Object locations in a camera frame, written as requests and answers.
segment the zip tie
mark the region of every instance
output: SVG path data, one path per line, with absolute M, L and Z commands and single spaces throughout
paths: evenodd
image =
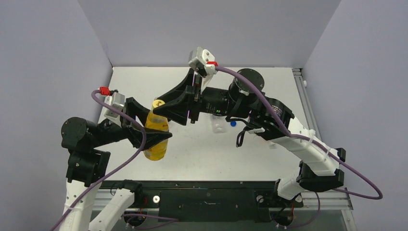
M 313 142 L 313 140 L 314 140 L 314 138 L 315 138 L 315 134 L 316 134 L 316 131 L 313 130 L 313 129 L 310 129 L 310 130 L 309 130 L 310 139 L 309 139 L 309 141 L 307 142 L 307 144 L 306 144 L 304 147 L 302 147 L 302 148 L 295 148 L 295 149 L 291 149 L 291 150 L 289 150 L 289 151 L 290 151 L 290 152 L 298 152 L 298 151 L 307 149 L 307 148 L 312 144 L 312 142 Z
M 74 209 L 77 209 L 77 208 L 75 208 L 75 207 L 74 207 L 74 208 L 72 208 L 72 207 L 70 207 L 70 206 L 69 206 L 69 205 L 67 205 L 67 204 L 65 204 L 64 206 L 65 206 L 65 208 L 66 208 L 66 209 L 68 209 L 68 210 L 74 210 Z
M 326 146 L 327 152 L 326 152 L 326 154 L 324 155 L 324 159 L 327 158 L 327 156 L 329 155 L 329 152 L 330 152 L 330 150 L 331 150 L 331 147 L 329 147 L 329 146 L 327 146 L 327 145 L 325 145 L 325 146 Z

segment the lavender wall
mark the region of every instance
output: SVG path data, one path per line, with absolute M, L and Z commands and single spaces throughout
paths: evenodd
M 342 0 L 305 65 L 324 141 L 383 191 L 352 196 L 361 231 L 406 230 L 408 1 Z M 346 172 L 349 190 L 375 195 Z
M 340 0 L 78 0 L 114 66 L 302 67 Z
M 65 197 L 61 125 L 96 120 L 90 92 L 112 68 L 76 0 L 5 0 L 0 69 L 1 230 L 48 230 Z

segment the white tabletop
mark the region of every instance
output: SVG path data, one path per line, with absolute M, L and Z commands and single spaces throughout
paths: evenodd
M 299 92 L 290 68 L 253 68 L 265 79 L 263 91 L 288 106 L 307 127 Z M 166 93 L 186 76 L 187 67 L 115 67 L 109 84 L 127 98 L 134 97 L 150 108 L 155 97 Z M 233 77 L 218 72 L 210 87 L 228 89 Z M 99 122 L 104 117 L 102 110 Z M 244 125 L 227 126 L 226 133 L 213 133 L 210 115 L 201 113 L 195 124 L 169 123 L 173 137 L 160 161 L 150 161 L 143 153 L 108 180 L 277 180 L 298 167 L 300 159 L 282 147 L 270 149 L 266 141 L 246 134 L 243 146 L 235 147 Z M 107 172 L 125 162 L 136 151 L 128 140 L 100 147 L 111 152 Z

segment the clear plastic bottle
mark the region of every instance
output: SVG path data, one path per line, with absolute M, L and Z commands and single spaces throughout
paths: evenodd
M 165 104 L 165 102 L 162 100 L 153 101 L 152 110 L 147 115 L 145 125 L 146 128 L 152 128 L 160 131 L 168 131 L 167 118 L 160 115 L 155 115 L 153 113 L 154 108 L 163 104 Z M 167 142 L 168 140 L 162 141 L 153 146 L 152 148 L 144 150 L 143 152 L 145 157 L 148 158 L 149 160 L 161 160 L 166 154 Z
M 214 133 L 227 132 L 227 122 L 225 117 L 210 115 L 211 127 Z

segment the yellow liquid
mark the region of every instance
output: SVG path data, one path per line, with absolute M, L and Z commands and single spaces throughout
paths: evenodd
M 160 131 L 168 131 L 168 121 L 167 121 L 167 118 L 159 116 L 159 115 L 155 115 L 153 114 L 152 111 L 150 111 L 149 114 L 147 115 L 145 127 L 160 130 Z M 161 160 L 166 154 L 167 142 L 168 140 L 162 141 L 156 144 L 155 146 L 153 146 L 151 149 L 144 150 L 143 151 L 144 156 L 148 158 L 149 160 Z

